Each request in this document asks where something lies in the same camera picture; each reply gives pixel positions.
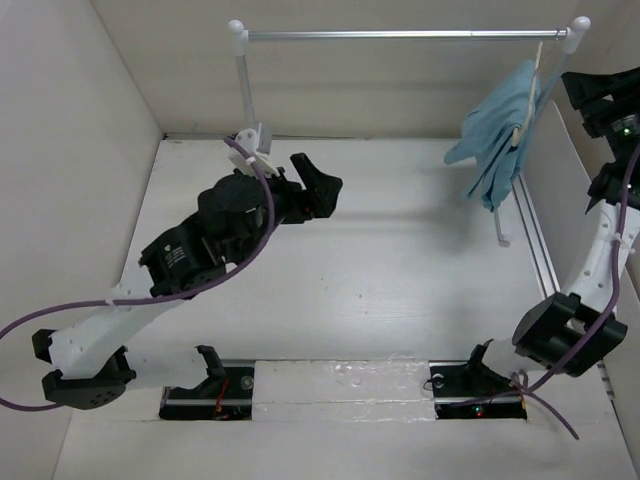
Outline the cream plastic clothes hanger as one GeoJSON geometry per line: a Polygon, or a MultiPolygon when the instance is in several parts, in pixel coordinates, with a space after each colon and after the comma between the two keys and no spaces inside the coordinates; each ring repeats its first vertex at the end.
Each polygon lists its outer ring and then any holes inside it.
{"type": "Polygon", "coordinates": [[[533,107],[535,104],[536,88],[539,83],[539,80],[538,80],[539,67],[541,63],[542,52],[543,52],[543,43],[539,42],[537,46],[536,55],[534,58],[534,69],[533,69],[530,88],[529,88],[526,114],[523,122],[521,123],[521,126],[513,130],[512,140],[511,140],[512,147],[517,147],[521,143],[521,140],[523,139],[525,133],[527,132],[533,116],[533,107]]]}

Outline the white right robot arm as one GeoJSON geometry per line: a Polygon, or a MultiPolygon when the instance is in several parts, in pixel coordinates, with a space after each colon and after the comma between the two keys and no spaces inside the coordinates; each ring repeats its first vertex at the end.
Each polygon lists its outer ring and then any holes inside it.
{"type": "Polygon", "coordinates": [[[560,291],[527,311],[511,339],[489,345],[484,359],[462,369],[473,393],[499,374],[541,370],[579,377],[614,350],[627,327],[617,320],[621,275],[639,236],[639,70],[562,76],[571,107],[593,139],[612,153],[588,188],[589,203],[574,265],[560,291]]]}

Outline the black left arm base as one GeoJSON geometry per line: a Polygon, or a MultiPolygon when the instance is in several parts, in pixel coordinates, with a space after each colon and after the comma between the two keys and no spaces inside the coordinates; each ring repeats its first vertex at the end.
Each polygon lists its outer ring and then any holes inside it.
{"type": "Polygon", "coordinates": [[[159,418],[167,421],[243,421],[252,416],[254,363],[224,366],[225,380],[204,382],[194,389],[165,388],[159,418]]]}

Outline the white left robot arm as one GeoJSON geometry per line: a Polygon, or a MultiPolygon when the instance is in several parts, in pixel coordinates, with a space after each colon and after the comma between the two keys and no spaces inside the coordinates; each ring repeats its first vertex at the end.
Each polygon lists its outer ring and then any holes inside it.
{"type": "Polygon", "coordinates": [[[235,276],[229,265],[247,267],[278,226],[334,213],[342,179],[321,172],[304,153],[290,160],[298,181],[287,180],[282,168],[243,158],[241,168],[201,192],[192,215],[143,249],[132,276],[148,287],[147,296],[133,298],[120,287],[75,325],[37,331],[34,354],[52,367],[42,379],[45,399],[92,410],[138,388],[205,397],[222,391],[229,375],[211,346],[135,355],[126,344],[165,312],[235,276]]]}

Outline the light blue trousers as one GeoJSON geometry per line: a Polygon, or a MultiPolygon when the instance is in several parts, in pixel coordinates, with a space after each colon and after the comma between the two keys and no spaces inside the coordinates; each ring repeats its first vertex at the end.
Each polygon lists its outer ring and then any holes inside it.
{"type": "Polygon", "coordinates": [[[477,194],[490,212],[500,207],[512,189],[527,157],[538,111],[562,71],[554,71],[536,88],[533,116],[521,143],[511,146],[513,130],[524,120],[534,61],[523,61],[485,99],[467,114],[461,126],[461,139],[444,155],[452,165],[466,159],[476,160],[476,171],[465,190],[470,198],[477,194]]]}

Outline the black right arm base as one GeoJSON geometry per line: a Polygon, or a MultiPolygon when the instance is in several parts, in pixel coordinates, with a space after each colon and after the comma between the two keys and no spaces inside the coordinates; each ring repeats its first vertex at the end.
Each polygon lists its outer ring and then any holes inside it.
{"type": "Polygon", "coordinates": [[[433,395],[437,420],[528,418],[518,390],[484,365],[430,362],[423,389],[433,395]]]}

